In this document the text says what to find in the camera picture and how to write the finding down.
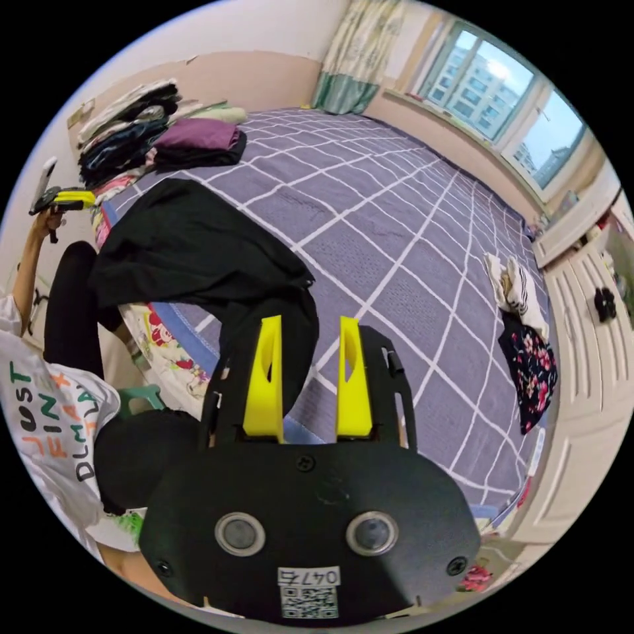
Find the person's left hand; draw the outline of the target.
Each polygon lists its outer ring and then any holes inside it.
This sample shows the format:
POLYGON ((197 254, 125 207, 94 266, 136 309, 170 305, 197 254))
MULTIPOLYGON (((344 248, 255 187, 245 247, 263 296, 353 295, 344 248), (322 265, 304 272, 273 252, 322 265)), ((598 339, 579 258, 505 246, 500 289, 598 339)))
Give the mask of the person's left hand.
POLYGON ((32 233, 38 242, 43 242, 50 234, 56 233, 62 222, 63 213, 57 207, 48 207, 35 216, 32 233))

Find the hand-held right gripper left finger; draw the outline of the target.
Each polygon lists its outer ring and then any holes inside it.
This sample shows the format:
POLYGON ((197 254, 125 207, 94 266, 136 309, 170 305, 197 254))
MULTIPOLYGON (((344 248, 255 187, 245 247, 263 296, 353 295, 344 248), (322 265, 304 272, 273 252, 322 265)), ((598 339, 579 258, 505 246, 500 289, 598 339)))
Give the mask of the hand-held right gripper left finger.
POLYGON ((261 320, 246 395, 242 430, 249 439, 284 443, 282 317, 261 320))

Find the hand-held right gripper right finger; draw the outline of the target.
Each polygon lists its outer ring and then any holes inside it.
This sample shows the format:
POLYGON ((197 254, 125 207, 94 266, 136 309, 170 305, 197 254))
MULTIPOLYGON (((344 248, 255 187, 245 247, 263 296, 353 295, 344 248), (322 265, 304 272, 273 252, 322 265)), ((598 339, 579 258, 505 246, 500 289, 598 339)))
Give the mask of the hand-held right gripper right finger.
POLYGON ((368 438, 372 414, 359 321, 342 316, 339 321, 339 361, 335 436, 368 438))

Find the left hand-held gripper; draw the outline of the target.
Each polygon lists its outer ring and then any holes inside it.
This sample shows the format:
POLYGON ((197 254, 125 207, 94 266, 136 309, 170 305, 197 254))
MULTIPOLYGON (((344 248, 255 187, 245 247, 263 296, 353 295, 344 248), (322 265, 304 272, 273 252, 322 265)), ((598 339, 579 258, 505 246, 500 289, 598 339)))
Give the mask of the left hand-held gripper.
MULTIPOLYGON (((96 196, 88 190, 62 190, 59 186, 46 190, 36 201, 30 214, 35 216, 48 207, 56 207, 57 209, 89 209, 96 204, 96 196)), ((57 243, 57 231, 55 234, 48 236, 50 241, 57 243)), ((32 233, 32 226, 28 233, 28 244, 41 244, 32 233)))

